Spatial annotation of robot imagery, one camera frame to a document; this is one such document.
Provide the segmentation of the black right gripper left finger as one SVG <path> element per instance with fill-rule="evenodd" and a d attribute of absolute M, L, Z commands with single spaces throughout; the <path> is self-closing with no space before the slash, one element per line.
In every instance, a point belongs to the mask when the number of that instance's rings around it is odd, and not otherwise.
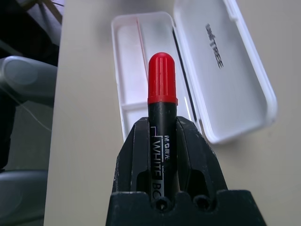
<path fill-rule="evenodd" d="M 149 122 L 142 117 L 132 126 L 116 160 L 112 192 L 150 191 Z"/>

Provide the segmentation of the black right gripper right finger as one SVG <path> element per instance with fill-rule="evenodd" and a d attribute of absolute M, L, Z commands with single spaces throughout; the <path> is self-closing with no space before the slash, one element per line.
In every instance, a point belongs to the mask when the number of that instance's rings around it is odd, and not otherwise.
<path fill-rule="evenodd" d="M 187 193 L 227 190 L 217 156 L 195 124 L 179 116 L 176 130 L 180 190 Z"/>

